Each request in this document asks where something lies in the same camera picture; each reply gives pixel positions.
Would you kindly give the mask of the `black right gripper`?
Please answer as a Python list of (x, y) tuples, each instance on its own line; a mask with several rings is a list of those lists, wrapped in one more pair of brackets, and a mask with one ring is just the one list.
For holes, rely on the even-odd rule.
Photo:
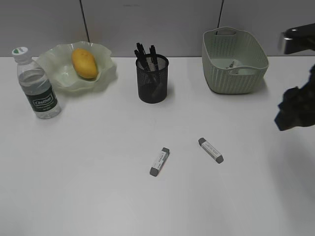
[(309, 80), (303, 87), (290, 88), (278, 105), (275, 124), (280, 131), (315, 124), (315, 68), (310, 70)]

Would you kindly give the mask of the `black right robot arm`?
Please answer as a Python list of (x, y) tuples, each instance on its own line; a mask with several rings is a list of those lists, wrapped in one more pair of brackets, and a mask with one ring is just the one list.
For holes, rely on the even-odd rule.
[[(315, 25), (303, 25), (281, 33), (281, 50), (285, 55), (305, 50), (315, 50)], [(278, 105), (275, 124), (280, 131), (295, 127), (309, 127), (315, 124), (315, 68), (310, 69), (307, 83), (301, 88), (286, 90)]]

